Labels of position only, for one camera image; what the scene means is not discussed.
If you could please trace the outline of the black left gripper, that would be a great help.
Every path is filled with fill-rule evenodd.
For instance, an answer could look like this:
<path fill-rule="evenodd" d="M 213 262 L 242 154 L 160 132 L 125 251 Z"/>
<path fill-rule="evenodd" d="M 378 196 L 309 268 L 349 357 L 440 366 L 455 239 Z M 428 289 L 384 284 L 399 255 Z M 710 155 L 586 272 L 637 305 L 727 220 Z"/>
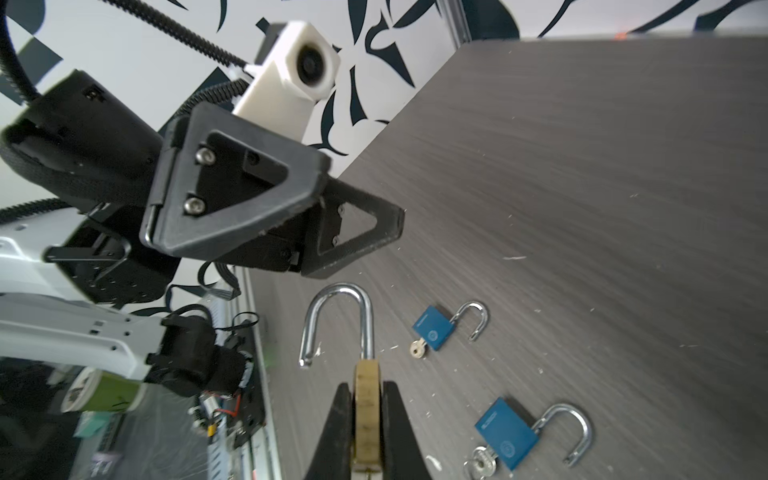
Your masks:
<path fill-rule="evenodd" d="M 11 169 L 84 215 L 42 261 L 86 299 L 162 298 L 182 259 L 300 274 L 330 158 L 213 104 L 153 130 L 74 71 L 1 134 Z"/>

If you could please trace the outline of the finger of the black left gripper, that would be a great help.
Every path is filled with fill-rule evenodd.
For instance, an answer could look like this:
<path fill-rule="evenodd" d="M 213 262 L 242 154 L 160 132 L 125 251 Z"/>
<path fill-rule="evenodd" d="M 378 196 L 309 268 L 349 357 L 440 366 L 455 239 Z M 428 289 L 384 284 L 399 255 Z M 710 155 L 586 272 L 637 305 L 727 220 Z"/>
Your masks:
<path fill-rule="evenodd" d="M 300 274 L 326 279 L 354 261 L 397 241 L 405 210 L 366 191 L 331 179 L 307 212 Z"/>

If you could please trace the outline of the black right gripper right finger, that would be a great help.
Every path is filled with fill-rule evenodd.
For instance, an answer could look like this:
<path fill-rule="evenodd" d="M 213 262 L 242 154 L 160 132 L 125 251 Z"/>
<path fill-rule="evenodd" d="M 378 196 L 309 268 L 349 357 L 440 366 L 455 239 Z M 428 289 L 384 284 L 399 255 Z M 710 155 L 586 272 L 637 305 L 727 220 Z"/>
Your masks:
<path fill-rule="evenodd" d="M 384 381 L 381 398 L 383 478 L 386 480 L 431 479 L 394 381 Z"/>

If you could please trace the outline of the brass padlock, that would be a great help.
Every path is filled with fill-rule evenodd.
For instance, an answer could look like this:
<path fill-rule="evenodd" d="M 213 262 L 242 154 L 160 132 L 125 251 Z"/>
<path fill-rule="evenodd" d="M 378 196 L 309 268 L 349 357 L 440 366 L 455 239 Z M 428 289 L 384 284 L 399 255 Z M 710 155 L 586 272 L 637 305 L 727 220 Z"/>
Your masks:
<path fill-rule="evenodd" d="M 381 374 L 375 359 L 373 307 L 364 289 L 341 282 L 316 294 L 305 316 L 299 365 L 303 369 L 312 365 L 321 309 L 326 301 L 339 294 L 349 295 L 357 302 L 360 317 L 360 356 L 354 368 L 354 380 L 349 384 L 354 402 L 351 479 L 370 479 L 383 472 Z"/>

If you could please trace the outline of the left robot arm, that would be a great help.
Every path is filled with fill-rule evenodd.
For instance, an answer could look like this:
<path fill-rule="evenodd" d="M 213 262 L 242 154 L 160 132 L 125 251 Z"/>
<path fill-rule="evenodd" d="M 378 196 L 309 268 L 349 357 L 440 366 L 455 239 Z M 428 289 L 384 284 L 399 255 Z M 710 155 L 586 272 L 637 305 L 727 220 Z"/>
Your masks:
<path fill-rule="evenodd" d="M 27 107 L 1 135 L 2 159 L 59 197 L 143 210 L 138 235 L 164 258 L 194 258 L 325 279 L 397 240 L 404 211 L 330 176 L 304 145 L 337 52 L 303 21 L 270 28 L 226 111 L 203 101 L 158 134 L 87 74 L 46 93 L 30 83 L 8 34 L 1 69 Z M 1 299 L 1 349 L 150 380 L 183 396 L 230 394 L 244 358 L 215 344 L 210 316 L 155 321 L 31 293 Z"/>

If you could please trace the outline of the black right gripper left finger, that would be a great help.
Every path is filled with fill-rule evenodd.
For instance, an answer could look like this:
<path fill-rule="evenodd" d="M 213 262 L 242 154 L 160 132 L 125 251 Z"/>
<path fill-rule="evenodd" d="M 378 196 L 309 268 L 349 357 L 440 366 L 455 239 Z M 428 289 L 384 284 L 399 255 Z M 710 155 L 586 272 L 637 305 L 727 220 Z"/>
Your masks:
<path fill-rule="evenodd" d="M 350 480 L 354 402 L 348 383 L 338 385 L 305 480 Z"/>

